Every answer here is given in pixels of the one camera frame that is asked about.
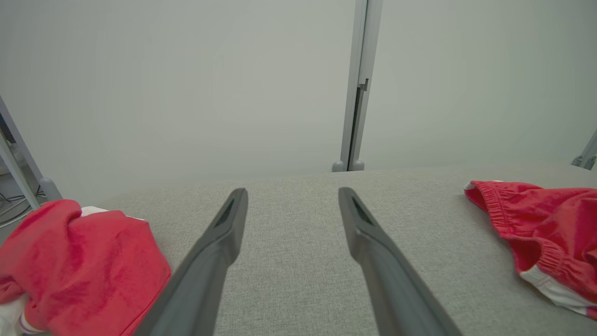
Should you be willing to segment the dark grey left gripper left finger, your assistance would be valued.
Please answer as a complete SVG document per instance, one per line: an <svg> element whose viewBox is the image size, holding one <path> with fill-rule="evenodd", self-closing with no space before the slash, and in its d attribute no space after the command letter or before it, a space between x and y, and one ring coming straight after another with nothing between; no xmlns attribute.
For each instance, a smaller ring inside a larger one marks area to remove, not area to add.
<svg viewBox="0 0 597 336"><path fill-rule="evenodd" d="M241 250L247 210L247 190L233 190L145 315L135 335L213 335L226 274Z"/></svg>

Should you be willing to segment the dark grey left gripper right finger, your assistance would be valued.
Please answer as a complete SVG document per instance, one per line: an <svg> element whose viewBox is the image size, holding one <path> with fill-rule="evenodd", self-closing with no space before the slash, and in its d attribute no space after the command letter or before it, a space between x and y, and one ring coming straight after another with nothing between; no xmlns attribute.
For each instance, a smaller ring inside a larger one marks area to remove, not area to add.
<svg viewBox="0 0 597 336"><path fill-rule="evenodd" d="M381 336L460 336L426 283L349 187L338 201L350 255L362 269Z"/></svg>

